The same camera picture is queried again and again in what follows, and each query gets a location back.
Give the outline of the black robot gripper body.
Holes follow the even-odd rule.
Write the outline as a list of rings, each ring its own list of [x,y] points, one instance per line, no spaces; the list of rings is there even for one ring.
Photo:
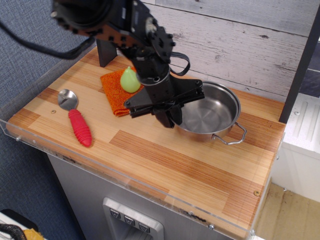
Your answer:
[[[173,107],[203,99],[203,82],[199,79],[177,78],[170,73],[161,77],[138,77],[142,90],[124,101],[131,117],[166,112]]]

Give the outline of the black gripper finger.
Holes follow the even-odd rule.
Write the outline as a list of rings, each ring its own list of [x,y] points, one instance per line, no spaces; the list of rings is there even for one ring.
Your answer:
[[[173,106],[170,110],[171,121],[175,125],[180,125],[183,122],[182,108],[180,106]]]
[[[168,111],[165,111],[163,109],[154,109],[153,114],[163,127],[171,129],[174,128],[175,124],[172,122],[170,116],[168,115]]]

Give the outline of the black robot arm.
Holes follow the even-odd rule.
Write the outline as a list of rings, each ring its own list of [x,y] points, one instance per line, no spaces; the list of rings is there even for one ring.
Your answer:
[[[110,42],[129,59],[143,89],[124,102],[130,115],[154,115],[166,128],[180,125],[182,107],[204,98],[202,82],[170,68],[173,36],[139,0],[55,0],[53,18],[74,34]]]

